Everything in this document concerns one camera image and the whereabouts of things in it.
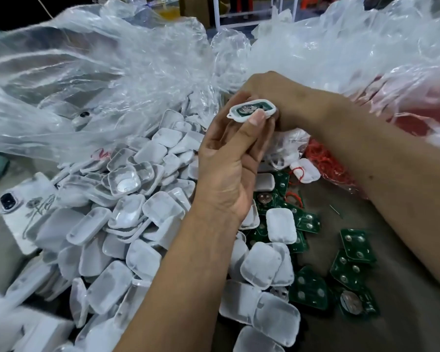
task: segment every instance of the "gray table surface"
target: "gray table surface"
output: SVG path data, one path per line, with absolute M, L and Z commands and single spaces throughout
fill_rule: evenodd
M 355 322 L 335 308 L 329 316 L 301 312 L 297 343 L 287 351 L 440 351 L 440 285 L 407 249 L 371 202 L 320 179 L 301 184 L 306 211 L 321 216 L 321 231 L 306 235 L 310 250 L 297 254 L 326 276 L 341 246 L 342 228 L 369 233 L 378 264 L 366 284 L 381 310 L 378 318 Z M 342 218 L 330 207 L 332 205 Z M 219 318 L 213 352 L 232 351 L 242 325 Z

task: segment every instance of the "coin cell battery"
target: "coin cell battery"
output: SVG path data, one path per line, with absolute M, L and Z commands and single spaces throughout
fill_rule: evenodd
M 264 110 L 265 118 L 271 117 L 277 111 L 277 108 L 272 102 L 264 99 L 259 99 L 233 106 L 230 109 L 227 118 L 233 119 L 236 122 L 246 122 L 248 118 L 253 114 L 253 112 L 257 109 Z

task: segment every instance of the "clear plastic bag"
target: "clear plastic bag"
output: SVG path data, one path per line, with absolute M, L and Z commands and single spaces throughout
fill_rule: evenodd
M 340 0 L 321 17 L 296 23 L 289 11 L 273 13 L 253 31 L 253 44 L 234 30 L 221 31 L 212 40 L 212 81 L 234 92 L 252 74 L 274 70 L 343 94 L 440 146 L 440 18 L 432 17 L 431 2 L 396 0 L 383 10 L 364 11 L 361 0 Z M 283 134 L 272 148 L 279 167 L 289 164 L 292 151 L 286 148 L 293 142 L 293 134 Z M 329 169 L 323 177 L 334 183 L 357 188 L 342 166 L 317 167 Z
M 0 152 L 58 162 L 142 134 L 193 91 L 200 116 L 213 53 L 194 18 L 162 20 L 145 0 L 108 0 L 0 33 Z M 88 111 L 77 131 L 72 119 Z

